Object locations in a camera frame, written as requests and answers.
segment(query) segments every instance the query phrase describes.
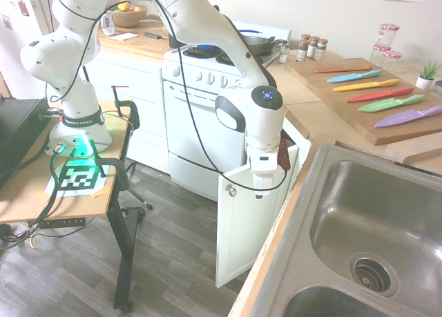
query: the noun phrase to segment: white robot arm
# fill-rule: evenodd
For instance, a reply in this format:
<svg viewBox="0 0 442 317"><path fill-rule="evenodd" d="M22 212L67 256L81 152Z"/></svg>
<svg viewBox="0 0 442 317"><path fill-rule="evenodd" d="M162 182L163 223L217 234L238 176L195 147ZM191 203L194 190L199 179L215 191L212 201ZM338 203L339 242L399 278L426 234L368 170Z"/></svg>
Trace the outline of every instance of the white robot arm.
<svg viewBox="0 0 442 317"><path fill-rule="evenodd" d="M220 47L242 74L235 86L217 98L217 116L225 126L245 132L254 186L256 189L271 188L285 113L273 77L258 64L233 24L207 0L156 0L154 4L164 25L171 33L173 29L177 40ZM55 127L50 146L66 137L75 139L79 134L87 134L101 142L102 149L111 142L104 121L98 120L102 116L93 87L76 73L83 49L87 49L83 65L99 51L98 24L93 25L93 20L104 11L105 5L106 0L54 0L52 9L60 27L21 51L26 69L35 77L48 81L59 91L60 97L75 79L72 89L62 99L68 121ZM257 191L257 195L267 193Z"/></svg>

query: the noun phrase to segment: table leg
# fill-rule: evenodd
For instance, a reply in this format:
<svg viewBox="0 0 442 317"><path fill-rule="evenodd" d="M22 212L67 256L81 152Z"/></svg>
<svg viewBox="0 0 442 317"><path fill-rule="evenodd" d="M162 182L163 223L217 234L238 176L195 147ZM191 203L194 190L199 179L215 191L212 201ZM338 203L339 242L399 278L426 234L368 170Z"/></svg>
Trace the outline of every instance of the table leg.
<svg viewBox="0 0 442 317"><path fill-rule="evenodd" d="M144 215L144 209L127 208L126 212L127 218L124 221L118 202L114 202L111 203L107 213L119 250L122 252L113 307L125 312L129 311L132 307L132 302L129 300L129 291L132 278L133 254L135 251L135 236L137 234L137 223L140 216Z"/></svg>

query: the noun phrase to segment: potted plant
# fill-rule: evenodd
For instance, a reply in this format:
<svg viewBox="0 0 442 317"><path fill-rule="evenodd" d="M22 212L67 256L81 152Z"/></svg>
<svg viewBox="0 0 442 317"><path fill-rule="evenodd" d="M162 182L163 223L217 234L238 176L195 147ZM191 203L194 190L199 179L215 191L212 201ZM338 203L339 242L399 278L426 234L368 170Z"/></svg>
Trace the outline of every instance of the potted plant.
<svg viewBox="0 0 442 317"><path fill-rule="evenodd" d="M436 60L434 62L429 61L428 65L424 65L423 69L419 71L416 87L427 90L434 81L434 78L438 75L441 67L442 65L438 65L438 61Z"/></svg>

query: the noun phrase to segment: open cabinet door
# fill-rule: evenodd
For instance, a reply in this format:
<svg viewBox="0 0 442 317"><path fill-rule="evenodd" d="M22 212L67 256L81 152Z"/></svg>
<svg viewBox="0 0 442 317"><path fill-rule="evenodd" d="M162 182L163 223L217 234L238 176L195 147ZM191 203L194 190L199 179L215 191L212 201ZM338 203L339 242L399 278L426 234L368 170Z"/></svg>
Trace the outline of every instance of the open cabinet door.
<svg viewBox="0 0 442 317"><path fill-rule="evenodd" d="M216 287L221 287L250 269L270 232L276 216L279 214L293 184L298 146L289 148L291 168L284 183L269 195L258 200L255 192L240 188L222 176L218 186L218 229L216 244ZM253 187L249 165L225 173L225 175L243 185ZM284 176L279 168L274 183L278 184ZM232 197L227 187L235 189Z"/></svg>

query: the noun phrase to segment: green knife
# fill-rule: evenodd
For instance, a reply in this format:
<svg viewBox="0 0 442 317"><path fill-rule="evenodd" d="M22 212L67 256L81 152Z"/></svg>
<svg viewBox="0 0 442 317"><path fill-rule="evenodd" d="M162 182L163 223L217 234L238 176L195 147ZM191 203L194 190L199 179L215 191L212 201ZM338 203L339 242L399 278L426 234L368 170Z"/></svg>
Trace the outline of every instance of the green knife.
<svg viewBox="0 0 442 317"><path fill-rule="evenodd" d="M362 112L378 112L382 110L387 110L388 108L396 108L397 106L414 104L420 102L425 96L424 95L413 95L405 99L394 99L389 98L383 101L374 102L361 106L358 111Z"/></svg>

